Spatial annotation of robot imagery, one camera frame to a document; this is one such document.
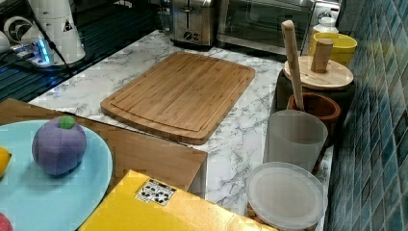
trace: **marble countertop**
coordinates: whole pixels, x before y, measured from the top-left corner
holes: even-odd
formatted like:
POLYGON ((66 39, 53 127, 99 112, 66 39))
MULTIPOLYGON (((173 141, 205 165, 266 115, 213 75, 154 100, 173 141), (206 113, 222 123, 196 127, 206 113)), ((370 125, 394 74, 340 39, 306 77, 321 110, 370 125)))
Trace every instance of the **marble countertop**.
MULTIPOLYGON (((244 183, 250 170, 263 160, 272 97, 283 63, 216 47, 207 52, 182 49, 173 46, 165 34, 155 31, 30 103, 135 130, 103 115, 100 102, 177 51, 211 56, 256 70, 254 80, 210 139, 203 145, 190 145, 209 155, 206 199, 244 215, 244 183)), ((317 175, 326 193, 330 167, 329 153, 317 175)))

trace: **yellow book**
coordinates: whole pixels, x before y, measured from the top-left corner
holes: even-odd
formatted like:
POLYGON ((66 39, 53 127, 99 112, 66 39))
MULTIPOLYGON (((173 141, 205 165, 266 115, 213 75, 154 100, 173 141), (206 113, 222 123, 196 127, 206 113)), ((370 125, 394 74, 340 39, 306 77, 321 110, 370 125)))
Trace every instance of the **yellow book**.
POLYGON ((80 227, 104 230, 276 231, 132 170, 80 227))

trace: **blue tile wall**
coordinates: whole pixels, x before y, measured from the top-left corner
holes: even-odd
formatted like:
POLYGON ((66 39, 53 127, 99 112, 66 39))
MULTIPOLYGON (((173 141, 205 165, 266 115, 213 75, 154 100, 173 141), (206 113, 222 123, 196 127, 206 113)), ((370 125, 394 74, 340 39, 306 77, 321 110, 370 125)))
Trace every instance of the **blue tile wall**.
POLYGON ((326 230, 408 230, 408 0, 366 0, 326 230))

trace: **yellow bowl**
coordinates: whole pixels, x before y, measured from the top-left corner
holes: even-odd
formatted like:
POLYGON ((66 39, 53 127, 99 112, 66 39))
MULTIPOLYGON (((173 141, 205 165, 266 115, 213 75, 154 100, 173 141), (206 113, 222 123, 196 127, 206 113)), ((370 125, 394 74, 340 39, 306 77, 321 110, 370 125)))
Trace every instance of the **yellow bowl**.
POLYGON ((316 33, 313 36, 312 48, 310 52, 310 55, 312 56, 315 54, 318 39, 333 40, 334 45, 330 60, 344 66, 348 66, 350 64, 351 58, 353 57, 357 46, 357 41, 354 38, 335 33, 316 33))

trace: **toaster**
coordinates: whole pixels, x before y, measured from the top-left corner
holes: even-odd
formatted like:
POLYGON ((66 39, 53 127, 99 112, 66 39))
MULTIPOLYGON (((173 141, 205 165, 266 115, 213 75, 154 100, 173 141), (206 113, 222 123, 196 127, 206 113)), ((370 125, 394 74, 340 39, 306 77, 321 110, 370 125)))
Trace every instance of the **toaster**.
POLYGON ((172 0, 170 39, 176 43, 211 46, 216 40, 215 0, 172 0))

